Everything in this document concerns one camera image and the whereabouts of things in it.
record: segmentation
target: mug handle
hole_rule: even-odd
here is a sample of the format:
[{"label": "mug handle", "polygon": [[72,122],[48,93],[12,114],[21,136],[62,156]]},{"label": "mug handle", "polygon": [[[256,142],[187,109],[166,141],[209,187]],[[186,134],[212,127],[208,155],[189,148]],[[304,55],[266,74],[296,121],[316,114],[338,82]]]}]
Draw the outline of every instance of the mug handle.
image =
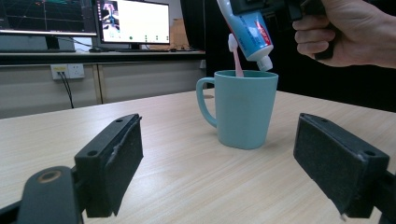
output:
[{"label": "mug handle", "polygon": [[203,77],[197,81],[196,85],[196,93],[197,93],[197,100],[198,100],[198,106],[201,110],[202,115],[204,116],[204,119],[212,125],[213,127],[218,126],[218,122],[216,119],[209,113],[207,110],[207,106],[205,104],[205,98],[204,98],[204,84],[205,83],[212,83],[215,84],[215,79],[213,77]]}]

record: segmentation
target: toothpaste tube cap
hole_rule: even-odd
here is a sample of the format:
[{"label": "toothpaste tube cap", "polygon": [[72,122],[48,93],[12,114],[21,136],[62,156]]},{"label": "toothpaste tube cap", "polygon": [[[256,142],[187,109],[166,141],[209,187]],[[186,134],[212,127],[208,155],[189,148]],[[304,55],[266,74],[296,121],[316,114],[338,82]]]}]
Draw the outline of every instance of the toothpaste tube cap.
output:
[{"label": "toothpaste tube cap", "polygon": [[259,61],[257,61],[260,71],[268,71],[273,68],[270,57],[264,56]]}]

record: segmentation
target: finger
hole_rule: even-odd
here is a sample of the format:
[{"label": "finger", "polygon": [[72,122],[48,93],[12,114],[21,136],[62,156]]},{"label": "finger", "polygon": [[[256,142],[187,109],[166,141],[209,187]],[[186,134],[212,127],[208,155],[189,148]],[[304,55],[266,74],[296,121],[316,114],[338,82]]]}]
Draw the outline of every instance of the finger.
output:
[{"label": "finger", "polygon": [[298,44],[319,41],[332,41],[335,38],[335,31],[330,29],[319,29],[309,31],[297,31],[294,39]]},{"label": "finger", "polygon": [[315,43],[304,43],[297,45],[297,51],[301,54],[312,56],[315,53],[320,53],[329,47],[329,42],[320,41]]},{"label": "finger", "polygon": [[312,30],[325,28],[330,24],[329,19],[323,15],[306,15],[299,21],[294,21],[292,27],[294,30]]}]

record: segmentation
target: light blue mug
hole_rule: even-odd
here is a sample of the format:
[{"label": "light blue mug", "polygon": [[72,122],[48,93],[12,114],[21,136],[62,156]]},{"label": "light blue mug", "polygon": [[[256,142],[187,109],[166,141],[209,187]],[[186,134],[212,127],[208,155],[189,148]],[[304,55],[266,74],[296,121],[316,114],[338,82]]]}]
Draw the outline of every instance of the light blue mug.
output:
[{"label": "light blue mug", "polygon": [[[278,75],[262,71],[244,71],[236,77],[234,70],[215,72],[196,84],[201,113],[217,128],[219,141],[227,147],[253,149],[265,143],[276,98]],[[216,118],[208,111],[204,84],[215,85]]]}]

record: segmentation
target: hand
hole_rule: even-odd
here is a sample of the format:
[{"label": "hand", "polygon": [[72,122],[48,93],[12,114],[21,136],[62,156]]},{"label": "hand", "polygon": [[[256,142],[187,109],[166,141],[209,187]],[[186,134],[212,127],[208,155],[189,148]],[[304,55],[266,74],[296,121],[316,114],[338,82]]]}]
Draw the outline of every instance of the hand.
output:
[{"label": "hand", "polygon": [[[298,52],[314,58],[315,53],[322,52],[333,41],[332,58],[321,63],[396,68],[396,18],[362,0],[322,0],[322,3],[327,16],[306,15],[293,23]],[[326,29],[330,23],[335,29]]]}]

